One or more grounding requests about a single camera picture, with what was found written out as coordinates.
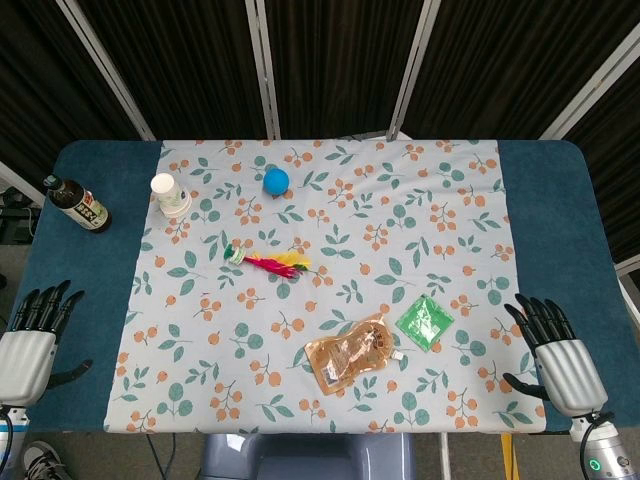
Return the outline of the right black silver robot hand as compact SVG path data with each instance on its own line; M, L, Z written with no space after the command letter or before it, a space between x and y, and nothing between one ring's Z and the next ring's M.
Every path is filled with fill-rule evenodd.
M515 375L503 379L516 391L549 401L570 418L585 417L602 410L608 395L585 346L564 311L552 300L515 295L517 306L505 310L515 320L530 349L539 385L527 384Z

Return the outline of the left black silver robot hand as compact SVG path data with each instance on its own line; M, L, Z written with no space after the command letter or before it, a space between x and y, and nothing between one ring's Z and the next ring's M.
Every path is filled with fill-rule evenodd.
M83 360L71 370L55 373L53 365L71 314L84 296L68 294L65 280L43 290L30 291L19 303L1 336L1 405L26 408L44 393L73 382L92 366Z

